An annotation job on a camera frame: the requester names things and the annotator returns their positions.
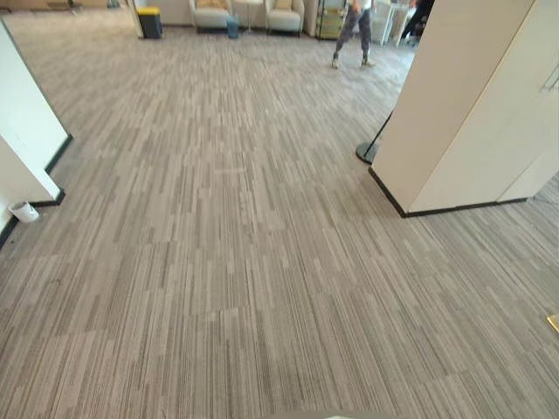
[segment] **floor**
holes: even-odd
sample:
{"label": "floor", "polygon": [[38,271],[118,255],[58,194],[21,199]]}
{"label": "floor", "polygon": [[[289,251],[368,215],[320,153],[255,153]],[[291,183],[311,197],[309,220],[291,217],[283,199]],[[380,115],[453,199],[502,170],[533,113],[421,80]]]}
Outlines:
{"label": "floor", "polygon": [[413,50],[6,20],[75,141],[0,251],[0,417],[559,417],[559,179],[404,220],[354,156]]}

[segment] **chair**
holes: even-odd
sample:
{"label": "chair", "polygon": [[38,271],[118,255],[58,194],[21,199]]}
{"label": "chair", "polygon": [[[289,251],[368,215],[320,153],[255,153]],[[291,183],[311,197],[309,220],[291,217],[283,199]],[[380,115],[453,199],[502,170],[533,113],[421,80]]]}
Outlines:
{"label": "chair", "polygon": [[293,0],[291,10],[274,9],[276,0],[266,0],[266,28],[269,31],[299,32],[303,30],[305,4]]}
{"label": "chair", "polygon": [[227,3],[227,10],[220,9],[218,7],[197,7],[202,0],[189,0],[190,10],[192,11],[192,17],[194,21],[194,26],[196,28],[226,28],[227,21],[231,18],[232,8],[231,1],[224,0]]}

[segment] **small white cup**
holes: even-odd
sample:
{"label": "small white cup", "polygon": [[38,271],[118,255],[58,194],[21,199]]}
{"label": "small white cup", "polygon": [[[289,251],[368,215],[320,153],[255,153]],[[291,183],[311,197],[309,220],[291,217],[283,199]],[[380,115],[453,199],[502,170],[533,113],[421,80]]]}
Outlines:
{"label": "small white cup", "polygon": [[13,203],[8,210],[22,223],[32,223],[38,219],[38,212],[29,203]]}

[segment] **black baseboard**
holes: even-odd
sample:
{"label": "black baseboard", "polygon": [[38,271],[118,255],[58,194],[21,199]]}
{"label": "black baseboard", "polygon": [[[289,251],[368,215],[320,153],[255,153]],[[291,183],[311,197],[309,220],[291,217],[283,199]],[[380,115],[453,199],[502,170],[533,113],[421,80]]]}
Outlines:
{"label": "black baseboard", "polygon": [[11,232],[16,228],[17,218],[11,216],[10,221],[4,226],[2,231],[0,231],[0,249],[4,243],[8,241],[8,237],[10,236]]}
{"label": "black baseboard", "polygon": [[475,209],[475,208],[483,208],[483,207],[493,207],[493,206],[496,206],[496,205],[504,205],[504,204],[507,204],[507,203],[524,203],[528,200],[527,198],[518,198],[518,199],[511,199],[511,200],[508,200],[508,201],[501,201],[501,202],[473,203],[473,204],[470,204],[470,205],[460,205],[458,207],[451,207],[451,208],[429,209],[427,211],[416,211],[416,212],[405,212],[404,209],[402,208],[402,206],[398,203],[397,199],[390,193],[390,191],[388,190],[386,185],[383,183],[381,178],[376,174],[376,172],[375,172],[375,170],[373,169],[372,166],[369,167],[369,173],[370,173],[371,176],[373,176],[373,179],[375,179],[375,181],[378,184],[378,186],[380,187],[380,189],[383,191],[383,193],[386,195],[386,197],[388,198],[390,203],[394,206],[394,208],[396,209],[396,211],[398,211],[398,214],[402,218],[408,218],[410,216],[432,216],[432,215],[435,215],[435,214],[443,214],[445,212],[472,210],[472,209]]}
{"label": "black baseboard", "polygon": [[227,28],[203,28],[201,26],[196,27],[196,33],[199,34],[224,34],[227,35]]}
{"label": "black baseboard", "polygon": [[[64,201],[65,196],[66,196],[65,191],[63,189],[60,189],[59,194],[57,195],[54,201],[37,201],[35,203],[29,203],[29,204],[31,204],[31,206],[35,208],[53,207],[53,206],[60,205],[62,201]],[[0,231],[0,249],[2,249],[3,244],[6,243],[6,241],[8,240],[8,236],[16,228],[16,225],[17,225],[17,218],[15,216],[11,216],[10,221],[4,226],[2,231]]]}
{"label": "black baseboard", "polygon": [[194,28],[194,24],[161,24],[163,28]]}
{"label": "black baseboard", "polygon": [[62,155],[64,154],[64,152],[66,151],[66,149],[68,148],[70,143],[72,142],[72,140],[73,140],[73,136],[71,134],[68,134],[68,136],[66,137],[66,139],[64,140],[62,145],[59,147],[57,152],[51,158],[51,161],[49,161],[49,164],[46,165],[46,167],[45,167],[45,172],[46,173],[48,173],[48,174],[51,173],[51,170],[54,168],[54,166],[56,166],[56,163],[59,162],[60,157],[62,157]]}
{"label": "black baseboard", "polygon": [[300,38],[301,32],[299,31],[277,31],[275,29],[266,30],[266,35],[278,35],[281,37]]}
{"label": "black baseboard", "polygon": [[56,196],[54,201],[36,201],[34,203],[30,203],[35,208],[41,207],[56,207],[59,206],[62,201],[64,201],[64,197],[66,196],[65,191],[60,188],[59,194]]}

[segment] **gray pants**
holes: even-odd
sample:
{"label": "gray pants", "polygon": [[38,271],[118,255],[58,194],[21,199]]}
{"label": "gray pants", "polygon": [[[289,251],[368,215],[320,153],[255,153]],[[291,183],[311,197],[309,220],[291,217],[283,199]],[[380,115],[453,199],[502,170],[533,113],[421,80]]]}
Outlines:
{"label": "gray pants", "polygon": [[366,57],[369,55],[370,8],[357,12],[349,6],[348,15],[346,16],[346,21],[343,24],[342,32],[340,32],[338,42],[335,44],[335,56],[338,55],[338,52],[343,45],[351,38],[351,32],[357,22],[359,22],[359,35],[361,35],[361,49],[363,50],[363,56]]}

